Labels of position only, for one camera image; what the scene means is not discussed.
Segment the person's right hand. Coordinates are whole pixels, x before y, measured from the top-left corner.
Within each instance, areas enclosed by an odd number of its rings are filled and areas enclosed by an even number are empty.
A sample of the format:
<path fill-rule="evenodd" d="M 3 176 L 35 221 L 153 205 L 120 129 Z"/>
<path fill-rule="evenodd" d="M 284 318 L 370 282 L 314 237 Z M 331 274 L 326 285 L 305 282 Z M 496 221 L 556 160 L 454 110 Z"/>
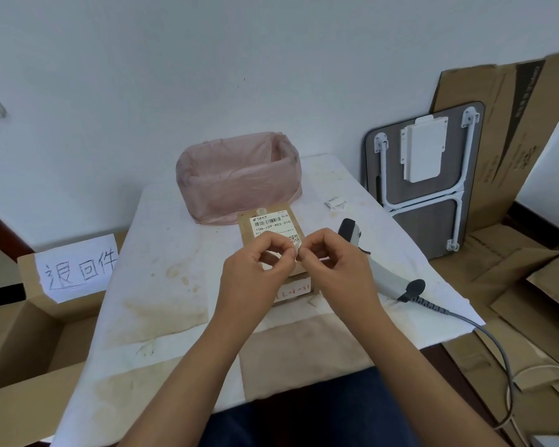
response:
<path fill-rule="evenodd" d="M 334 268 L 307 271 L 334 313 L 344 323 L 363 319 L 381 319 L 386 313 L 381 305 L 370 263 L 366 255 L 338 233 L 323 228 L 308 235 L 301 245 L 319 258 L 331 257 Z"/>

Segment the person's left hand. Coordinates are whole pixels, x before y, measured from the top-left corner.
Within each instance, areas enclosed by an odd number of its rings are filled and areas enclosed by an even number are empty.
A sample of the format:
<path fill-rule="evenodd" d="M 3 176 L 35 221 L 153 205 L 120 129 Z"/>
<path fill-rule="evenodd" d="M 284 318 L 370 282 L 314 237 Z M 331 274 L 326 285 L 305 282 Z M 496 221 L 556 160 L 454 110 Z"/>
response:
<path fill-rule="evenodd" d="M 232 331 L 251 334 L 269 312 L 286 278 L 264 271 L 260 255 L 294 250 L 293 242 L 278 233 L 266 232 L 229 256 L 223 265 L 212 322 Z"/>

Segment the person's right forearm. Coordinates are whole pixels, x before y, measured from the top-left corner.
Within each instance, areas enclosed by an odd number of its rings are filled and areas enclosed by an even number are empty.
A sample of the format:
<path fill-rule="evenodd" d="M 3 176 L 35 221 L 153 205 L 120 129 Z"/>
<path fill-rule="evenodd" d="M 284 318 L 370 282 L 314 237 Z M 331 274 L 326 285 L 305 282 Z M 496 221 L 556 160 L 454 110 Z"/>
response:
<path fill-rule="evenodd" d="M 379 370 L 424 447 L 509 447 L 395 326 L 376 294 L 329 304 Z"/>

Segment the person's left forearm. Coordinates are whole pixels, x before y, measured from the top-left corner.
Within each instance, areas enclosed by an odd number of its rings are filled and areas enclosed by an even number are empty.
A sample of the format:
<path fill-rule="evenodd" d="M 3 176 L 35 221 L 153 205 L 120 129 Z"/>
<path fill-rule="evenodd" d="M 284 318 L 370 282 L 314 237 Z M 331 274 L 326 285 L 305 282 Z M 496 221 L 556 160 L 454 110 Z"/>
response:
<path fill-rule="evenodd" d="M 117 447 L 197 447 L 225 378 L 258 322 L 210 321 Z"/>

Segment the brown cardboard parcel with label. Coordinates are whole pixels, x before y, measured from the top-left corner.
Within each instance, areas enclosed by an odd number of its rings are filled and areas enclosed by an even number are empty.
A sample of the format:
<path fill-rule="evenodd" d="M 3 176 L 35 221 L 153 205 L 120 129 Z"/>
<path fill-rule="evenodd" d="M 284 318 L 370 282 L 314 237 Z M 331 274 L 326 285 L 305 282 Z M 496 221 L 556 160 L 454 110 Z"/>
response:
<path fill-rule="evenodd" d="M 305 238 L 297 217 L 287 203 L 239 212 L 237 220 L 244 246 L 247 246 L 265 232 L 278 233 L 289 238 L 292 242 L 302 241 Z M 318 293 L 313 285 L 312 278 L 298 261 L 297 267 L 297 274 L 287 277 L 279 288 L 274 306 Z"/>

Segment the grey handheld barcode scanner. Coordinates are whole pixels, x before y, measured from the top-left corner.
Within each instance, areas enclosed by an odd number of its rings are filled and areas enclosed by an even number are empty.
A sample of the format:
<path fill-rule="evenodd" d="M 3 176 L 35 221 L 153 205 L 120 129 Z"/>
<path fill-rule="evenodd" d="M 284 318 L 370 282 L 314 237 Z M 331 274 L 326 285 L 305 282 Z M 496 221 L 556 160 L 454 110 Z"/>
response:
<path fill-rule="evenodd" d="M 361 230 L 353 219 L 343 219 L 338 234 L 355 247 L 359 247 Z M 380 294 L 400 302 L 425 303 L 422 298 L 425 291 L 425 281 L 423 279 L 409 281 L 377 263 L 371 258 L 370 253 L 365 251 L 363 253 L 368 258 L 373 280 Z"/>

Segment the bin lined with pink bag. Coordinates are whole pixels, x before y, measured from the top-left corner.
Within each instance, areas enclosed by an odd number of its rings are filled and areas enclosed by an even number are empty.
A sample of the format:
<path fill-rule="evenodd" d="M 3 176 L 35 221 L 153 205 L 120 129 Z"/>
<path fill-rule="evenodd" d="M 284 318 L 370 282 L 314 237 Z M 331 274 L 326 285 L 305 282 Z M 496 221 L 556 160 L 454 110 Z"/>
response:
<path fill-rule="evenodd" d="M 300 156 L 282 133 L 191 145 L 175 172 L 189 214 L 202 225 L 236 224 L 240 212 L 290 204 L 302 195 Z"/>

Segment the stained white table cover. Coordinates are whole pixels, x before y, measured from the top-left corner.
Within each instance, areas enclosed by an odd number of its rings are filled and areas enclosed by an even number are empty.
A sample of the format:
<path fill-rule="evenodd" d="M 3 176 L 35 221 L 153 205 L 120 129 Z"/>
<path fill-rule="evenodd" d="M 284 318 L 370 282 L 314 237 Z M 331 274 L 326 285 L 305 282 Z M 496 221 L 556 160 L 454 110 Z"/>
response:
<path fill-rule="evenodd" d="M 302 231 L 360 227 L 360 246 L 385 268 L 426 283 L 425 300 L 483 324 L 469 300 L 428 263 L 413 240 L 331 155 L 302 164 L 291 205 Z M 339 196 L 343 212 L 324 204 Z M 175 178 L 143 190 L 98 316 L 88 358 L 52 447 L 118 442 L 216 306 L 224 260 L 243 246 L 238 225 L 194 222 Z M 371 366 L 364 349 L 316 294 L 270 309 L 232 364 L 215 411 L 324 382 Z"/>

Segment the folded dark grey table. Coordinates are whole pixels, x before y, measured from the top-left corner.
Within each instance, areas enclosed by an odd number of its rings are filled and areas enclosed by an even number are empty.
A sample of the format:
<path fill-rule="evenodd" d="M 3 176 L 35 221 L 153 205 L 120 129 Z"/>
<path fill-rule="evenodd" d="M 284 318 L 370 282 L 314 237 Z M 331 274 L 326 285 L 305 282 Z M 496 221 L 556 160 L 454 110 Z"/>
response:
<path fill-rule="evenodd" d="M 361 183 L 427 259 L 464 242 L 485 106 L 473 101 L 368 131 Z"/>

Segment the person's blue trousers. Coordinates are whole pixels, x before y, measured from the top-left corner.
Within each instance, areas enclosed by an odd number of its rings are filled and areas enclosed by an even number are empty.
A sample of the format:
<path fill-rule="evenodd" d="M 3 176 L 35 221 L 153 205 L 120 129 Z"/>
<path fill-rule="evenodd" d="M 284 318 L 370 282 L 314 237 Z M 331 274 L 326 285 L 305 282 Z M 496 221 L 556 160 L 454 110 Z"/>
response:
<path fill-rule="evenodd" d="M 375 367 L 213 414 L 198 447 L 422 447 Z"/>

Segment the white handwritten paper sign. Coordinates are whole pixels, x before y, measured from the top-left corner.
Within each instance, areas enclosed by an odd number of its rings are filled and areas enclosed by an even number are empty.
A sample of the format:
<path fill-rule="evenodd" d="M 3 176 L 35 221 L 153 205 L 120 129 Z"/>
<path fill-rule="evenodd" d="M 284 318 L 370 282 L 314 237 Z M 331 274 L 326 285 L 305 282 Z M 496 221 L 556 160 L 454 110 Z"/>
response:
<path fill-rule="evenodd" d="M 105 291 L 119 258 L 113 233 L 34 255 L 43 293 L 56 303 Z"/>

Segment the large leaning cardboard sheet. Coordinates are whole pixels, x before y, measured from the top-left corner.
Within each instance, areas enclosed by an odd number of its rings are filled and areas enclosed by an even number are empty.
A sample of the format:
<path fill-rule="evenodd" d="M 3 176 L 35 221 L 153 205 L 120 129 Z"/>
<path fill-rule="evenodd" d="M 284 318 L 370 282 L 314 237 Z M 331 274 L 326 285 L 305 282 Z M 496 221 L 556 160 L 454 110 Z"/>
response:
<path fill-rule="evenodd" d="M 467 221 L 472 233 L 504 218 L 559 122 L 559 53 L 443 71 L 431 110 L 470 102 L 484 104 Z"/>

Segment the flattened cardboard boxes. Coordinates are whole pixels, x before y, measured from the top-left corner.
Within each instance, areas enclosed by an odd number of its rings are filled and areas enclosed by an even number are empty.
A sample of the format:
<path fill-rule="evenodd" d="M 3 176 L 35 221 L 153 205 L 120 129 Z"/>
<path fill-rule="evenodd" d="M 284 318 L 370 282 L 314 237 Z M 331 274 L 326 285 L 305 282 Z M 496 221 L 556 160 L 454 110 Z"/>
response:
<path fill-rule="evenodd" d="M 559 250 L 498 224 L 430 262 L 507 353 L 514 417 L 502 430 L 511 443 L 527 447 L 532 435 L 559 435 Z"/>

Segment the open brown cardboard box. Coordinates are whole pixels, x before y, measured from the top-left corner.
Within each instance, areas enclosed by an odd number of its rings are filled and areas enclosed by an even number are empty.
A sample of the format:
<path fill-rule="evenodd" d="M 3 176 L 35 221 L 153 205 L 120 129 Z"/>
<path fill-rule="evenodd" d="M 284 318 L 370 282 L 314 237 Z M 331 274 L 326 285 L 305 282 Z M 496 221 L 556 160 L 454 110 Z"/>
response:
<path fill-rule="evenodd" d="M 53 436 L 87 360 L 100 291 L 56 303 L 39 283 L 34 254 L 18 258 L 25 300 L 0 306 L 0 447 Z"/>

